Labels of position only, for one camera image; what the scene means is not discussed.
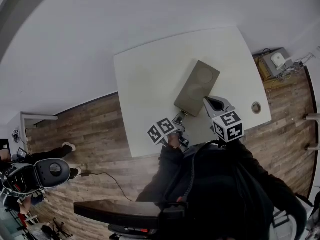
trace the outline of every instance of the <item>black pants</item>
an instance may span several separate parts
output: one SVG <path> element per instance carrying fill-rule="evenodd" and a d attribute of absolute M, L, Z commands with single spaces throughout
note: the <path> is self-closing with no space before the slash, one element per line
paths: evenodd
<path fill-rule="evenodd" d="M 34 165 L 36 162 L 44 160 L 44 159 L 50 159 L 50 158 L 64 158 L 66 155 L 70 154 L 72 152 L 72 147 L 68 145 L 64 145 L 63 147 L 56 148 L 54 150 L 51 150 L 49 152 L 43 152 L 43 153 L 37 153 L 37 154 L 30 154 L 27 155 L 23 161 L 25 164 Z M 74 179 L 79 171 L 77 169 L 71 168 L 71 174 L 69 180 Z"/>

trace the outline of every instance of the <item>white wall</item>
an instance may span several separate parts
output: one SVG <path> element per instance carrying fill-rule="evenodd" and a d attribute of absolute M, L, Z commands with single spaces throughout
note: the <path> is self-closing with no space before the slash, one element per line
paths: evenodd
<path fill-rule="evenodd" d="M 295 39 L 288 52 L 293 55 L 292 60 L 296 61 L 312 53 L 318 46 L 320 46 L 320 18 Z M 320 113 L 320 58 L 312 58 L 305 65 L 309 70 L 317 111 Z"/>
<path fill-rule="evenodd" d="M 8 140 L 8 130 L 5 126 L 0 127 L 0 140 Z"/>
<path fill-rule="evenodd" d="M 0 64 L 0 125 L 117 90 L 113 56 L 154 40 L 238 26 L 252 52 L 294 46 L 320 0 L 45 0 Z"/>

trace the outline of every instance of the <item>white sneaker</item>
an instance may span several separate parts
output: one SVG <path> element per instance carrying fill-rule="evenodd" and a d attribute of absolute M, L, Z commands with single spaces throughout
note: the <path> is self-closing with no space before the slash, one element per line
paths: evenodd
<path fill-rule="evenodd" d="M 72 148 L 72 151 L 76 151 L 76 146 L 75 145 L 73 145 L 73 144 L 71 144 L 71 143 L 69 143 L 69 142 L 65 142 L 65 143 L 63 143 L 62 144 L 62 147 L 63 146 L 69 146 L 69 147 L 71 147 Z"/>
<path fill-rule="evenodd" d="M 77 167 L 76 169 L 78 170 L 78 174 L 74 178 L 78 178 L 82 173 L 82 170 L 80 167 Z"/>

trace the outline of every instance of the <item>cable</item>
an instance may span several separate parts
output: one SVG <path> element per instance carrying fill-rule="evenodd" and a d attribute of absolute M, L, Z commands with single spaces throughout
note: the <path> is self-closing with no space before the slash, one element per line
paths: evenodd
<path fill-rule="evenodd" d="M 256 66 L 259 68 L 259 63 L 260 63 L 260 60 L 262 59 L 262 57 L 264 55 L 266 55 L 266 53 L 271 53 L 271 50 L 269 48 L 266 48 L 262 51 L 261 55 L 259 56 L 257 62 L 256 62 Z"/>
<path fill-rule="evenodd" d="M 29 148 L 30 150 L 29 150 L 29 153 L 28 153 L 27 155 L 30 155 L 30 154 L 31 154 L 31 150 L 32 150 L 32 149 L 31 149 L 31 145 L 28 144 L 28 143 L 25 143 L 20 136 L 19 136 L 19 139 L 20 139 L 20 141 L 22 141 L 22 143 L 23 143 L 24 145 L 27 145 L 27 146 L 28 146 L 28 148 Z"/>
<path fill-rule="evenodd" d="M 122 187 L 120 186 L 120 184 L 118 183 L 118 181 L 117 181 L 114 177 L 112 177 L 110 174 L 108 174 L 108 173 L 106 173 L 106 172 L 102 172 L 102 173 L 92 173 L 92 172 L 82 173 L 82 174 L 81 174 L 81 177 L 87 177 L 87 176 L 90 176 L 90 175 L 97 175 L 97 176 L 98 176 L 98 175 L 102 175 L 102 174 L 108 175 L 110 178 L 112 178 L 112 179 L 115 181 L 115 183 L 118 185 L 118 187 L 121 189 L 121 191 L 122 191 L 122 193 L 123 193 L 123 196 L 124 196 L 126 199 L 128 199 L 130 202 L 133 202 L 131 199 L 129 199 L 129 198 L 126 196 L 124 190 L 122 189 Z"/>
<path fill-rule="evenodd" d="M 314 57 L 314 55 L 311 52 L 309 52 L 306 56 L 304 56 L 302 58 L 298 58 L 294 63 L 302 62 L 303 64 L 306 64 L 313 57 Z"/>
<path fill-rule="evenodd" d="M 3 192 L 0 192 L 0 195 L 5 195 L 7 197 L 14 197 L 14 198 L 19 198 L 19 196 L 16 196 L 16 195 L 12 195 L 10 192 L 9 193 L 3 193 Z"/>
<path fill-rule="evenodd" d="M 306 62 L 308 62 L 311 58 L 313 58 L 313 55 L 310 56 L 310 57 L 308 57 L 308 56 L 307 56 L 307 57 L 304 57 L 304 58 L 299 59 L 299 60 L 303 60 L 303 59 L 305 59 L 305 58 L 308 58 L 307 61 L 306 61 Z M 268 89 L 265 89 L 265 91 L 268 92 L 268 98 L 267 98 L 267 100 L 269 100 L 270 97 L 271 97 L 271 94 L 270 94 L 270 93 L 271 93 L 271 91 L 272 91 L 272 87 L 274 86 L 275 82 L 279 81 L 279 82 L 281 82 L 281 83 L 285 83 L 287 80 L 289 80 L 289 79 L 293 76 L 293 74 L 298 74 L 298 73 L 300 73 L 303 69 L 304 69 L 304 67 L 301 66 L 300 63 L 298 63 L 298 62 L 294 62 L 293 65 L 291 65 L 291 66 L 289 66 L 289 67 L 287 67 L 287 65 L 284 64 L 284 69 L 280 68 L 281 73 L 276 76 L 276 80 L 273 81 L 271 87 L 268 88 Z"/>

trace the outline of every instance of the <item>round hole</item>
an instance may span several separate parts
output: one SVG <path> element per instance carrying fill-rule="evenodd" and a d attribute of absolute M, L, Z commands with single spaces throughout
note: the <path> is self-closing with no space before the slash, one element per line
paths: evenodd
<path fill-rule="evenodd" d="M 191 84 L 187 90 L 188 96 L 194 101 L 202 101 L 206 96 L 204 93 L 205 89 L 200 84 Z"/>
<path fill-rule="evenodd" d="M 53 163 L 50 165 L 50 172 L 53 176 L 60 176 L 62 174 L 62 169 L 59 164 Z"/>
<path fill-rule="evenodd" d="M 255 113 L 256 115 L 261 112 L 261 105 L 259 102 L 254 102 L 252 104 L 252 112 Z"/>
<path fill-rule="evenodd" d="M 201 83 L 208 84 L 214 78 L 214 74 L 208 68 L 200 68 L 197 72 L 197 77 Z"/>

